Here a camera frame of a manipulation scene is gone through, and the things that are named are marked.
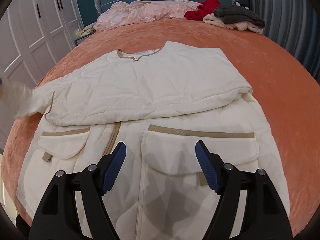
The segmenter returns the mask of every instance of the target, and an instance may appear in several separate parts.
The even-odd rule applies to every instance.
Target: jacket sleeve
[[[0,84],[0,100],[6,104],[14,118],[44,114],[51,105],[53,93],[52,86],[31,89],[17,83]]]

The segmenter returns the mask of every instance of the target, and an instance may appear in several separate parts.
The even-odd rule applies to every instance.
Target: wardrobe door
[[[45,29],[40,23],[42,18],[37,0],[13,0],[10,13],[17,29],[23,51],[39,78],[57,63],[56,53],[45,36]]]
[[[40,22],[45,27],[46,37],[50,40],[57,53],[57,61],[73,49],[61,11],[60,0],[39,0]]]
[[[77,13],[77,6],[75,0],[58,0],[60,3],[61,13],[63,15],[64,22],[67,26],[71,40],[76,40],[76,32],[81,28],[80,17]]]
[[[0,77],[3,82],[20,82],[34,88],[40,78],[29,62],[17,35],[11,5],[0,20],[0,37]],[[10,111],[0,101],[0,145],[7,142],[13,122]]]
[[[1,162],[2,162],[2,155],[0,155],[0,168],[1,168]],[[0,202],[3,205],[3,208],[7,213],[8,217],[10,218],[12,223],[15,225],[16,217],[17,217],[17,209],[12,199],[10,198],[7,190],[4,187],[1,174],[0,174]]]

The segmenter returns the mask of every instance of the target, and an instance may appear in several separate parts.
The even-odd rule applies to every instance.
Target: white quilted jacket
[[[219,48],[167,41],[155,51],[115,50],[35,90],[2,91],[17,117],[44,113],[17,190],[32,218],[57,170],[82,171],[119,141],[127,156],[103,201],[121,240],[202,239],[219,197],[201,180],[198,140],[241,170],[265,169],[289,214],[270,126]],[[76,200],[90,236],[79,194]],[[239,233],[244,204],[243,192],[231,236]]]

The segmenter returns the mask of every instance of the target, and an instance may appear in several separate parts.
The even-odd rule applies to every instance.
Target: black door handle
[[[57,1],[58,9],[59,9],[59,11],[60,11],[60,5],[59,5],[59,2],[58,2],[58,0],[56,0],[56,1]]]
[[[62,2],[61,2],[61,0],[59,0],[59,1],[60,1],[60,5],[61,5],[61,10],[63,10]]]
[[[39,18],[41,18],[40,11],[39,11],[39,6],[38,6],[38,5],[37,5],[37,11],[38,11]]]

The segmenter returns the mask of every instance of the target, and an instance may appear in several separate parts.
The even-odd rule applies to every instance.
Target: beige trim
[[[90,131],[90,127],[78,129],[78,130],[65,131],[65,132],[43,132],[42,136],[63,136],[63,135],[80,134],[80,133],[85,133],[89,131]]]
[[[49,114],[49,113],[51,112],[51,110],[52,110],[53,98],[54,98],[54,91],[53,91],[53,93],[52,93],[52,98],[51,98],[51,103],[50,103],[49,112],[47,112],[47,113],[44,114],[44,118],[46,118],[46,117],[47,117],[47,114]]]
[[[198,177],[199,177],[200,186],[207,186],[208,185],[207,179],[205,178],[203,172],[199,172]]]
[[[151,56],[151,55],[156,54],[157,52],[161,51],[161,49],[163,49],[163,47],[165,46],[166,42],[167,42],[167,41],[164,42],[164,44],[161,46],[161,48],[155,50],[153,53],[151,53],[151,54],[145,54],[145,55],[142,55],[142,56],[140,56],[140,57],[138,57],[138,58],[135,58],[135,57],[124,57],[124,56],[122,56],[122,55],[121,55],[121,52],[122,52],[122,53],[125,53],[125,52],[123,52],[121,49],[117,49],[117,54],[118,54],[118,57],[120,57],[120,58],[129,58],[129,59],[133,59],[133,61],[138,61],[139,59],[141,59],[141,58],[144,57],[144,56]]]
[[[149,131],[167,133],[181,136],[194,136],[194,137],[207,137],[207,138],[254,138],[254,133],[227,133],[227,132],[201,132],[182,130],[175,128],[162,127],[151,124],[148,128]]]
[[[107,144],[107,147],[103,153],[103,155],[108,155],[111,153],[111,150],[116,142],[116,138],[118,136],[118,133],[119,133],[119,130],[120,130],[120,126],[121,126],[121,122],[116,122],[115,123],[115,127],[113,128],[113,131],[112,131],[112,134],[111,134],[111,137],[110,137],[110,140]]]

